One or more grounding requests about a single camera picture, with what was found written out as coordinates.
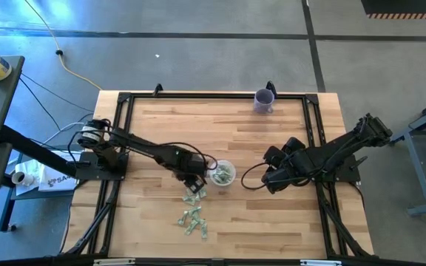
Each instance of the concrete floor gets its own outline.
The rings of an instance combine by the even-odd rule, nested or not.
[[[60,30],[165,33],[306,34],[300,0],[34,1]],[[426,35],[425,21],[365,17],[359,0],[309,0],[315,33],[322,35]],[[22,1],[0,0],[0,27],[43,29]],[[181,38],[59,38],[67,64],[105,89],[255,90],[273,80],[279,91],[316,92],[308,41]],[[347,129],[366,112],[395,132],[426,107],[426,42],[318,41],[327,92],[337,92]],[[0,36],[0,54],[26,57],[23,72],[54,92],[93,109],[98,90],[68,75],[51,38]],[[87,112],[31,86],[55,119],[66,125]],[[45,140],[56,132],[20,86],[6,124]],[[52,144],[65,144],[72,132]],[[426,215],[406,208],[423,196],[406,148],[365,149],[360,166],[366,214],[377,255],[426,262]],[[4,197],[0,197],[0,213]],[[0,233],[0,259],[55,255],[70,198],[17,202]]]

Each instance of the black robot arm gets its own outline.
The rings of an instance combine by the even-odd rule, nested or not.
[[[111,131],[107,129],[110,129],[108,120],[91,120],[86,124],[82,137],[77,141],[80,146],[93,150],[98,157],[98,167],[104,171],[114,173],[126,167],[122,164],[126,162],[126,159],[122,160],[126,154],[116,151],[116,148],[125,148],[151,157],[159,165],[173,171],[175,178],[193,193],[197,193],[206,184],[205,175],[208,164],[205,155],[200,151],[195,153],[173,144],[152,143],[134,134],[126,133],[123,129]],[[104,139],[105,133],[109,135],[109,140]]]
[[[346,171],[343,176],[356,174],[353,171],[363,160],[356,161],[353,153],[362,147],[383,146],[391,135],[378,117],[366,114],[352,131],[324,146],[306,148],[297,138],[291,137],[282,149],[271,146],[264,155],[270,167],[262,181],[271,193],[275,193],[290,184],[335,181],[338,171]]]
[[[170,171],[193,193],[206,184],[208,170],[205,157],[176,145],[158,145],[124,130],[113,129],[109,143],[115,147],[126,147],[130,151],[151,157],[156,163]]]

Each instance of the wooden table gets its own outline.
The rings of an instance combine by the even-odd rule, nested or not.
[[[95,118],[113,120],[118,93],[100,92]],[[332,140],[345,133],[338,97],[318,95],[325,135]],[[200,217],[208,222],[208,239],[202,240],[200,226],[186,236],[185,228],[177,224],[191,207],[182,201],[183,184],[154,160],[131,153],[121,184],[110,257],[325,258],[313,184],[289,186],[274,195],[265,188],[248,191],[240,184],[245,170],[261,163],[269,146],[281,148],[291,136],[308,142],[300,101],[277,100],[270,115],[253,113],[252,102],[246,99],[136,99],[134,107],[130,132],[155,143],[191,143],[203,153],[232,162],[237,179],[228,188],[206,186],[208,196],[200,203]],[[265,169],[251,171],[245,183],[262,184]],[[75,192],[64,250],[91,223],[99,186],[90,181]],[[373,253],[359,194],[347,183],[337,184],[337,194],[342,221],[361,246]],[[102,227],[98,245],[103,232]],[[331,233],[338,250],[334,226]]]

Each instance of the purple cup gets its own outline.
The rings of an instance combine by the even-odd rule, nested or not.
[[[254,95],[254,110],[259,114],[272,113],[272,103],[274,102],[274,93],[268,89],[260,89]]]

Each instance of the clear bowl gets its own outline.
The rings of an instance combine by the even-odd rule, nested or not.
[[[215,163],[212,163],[210,165],[210,168],[213,168],[214,166],[215,166]],[[217,178],[214,177],[217,171],[220,171],[221,168],[223,169],[226,168],[228,169],[227,171],[230,171],[229,176],[231,178],[228,182],[221,183],[219,180],[217,180]],[[232,163],[230,163],[227,160],[218,160],[218,167],[215,170],[208,170],[208,177],[215,185],[225,187],[225,186],[231,185],[234,181],[234,178],[236,178],[236,168],[233,166]]]

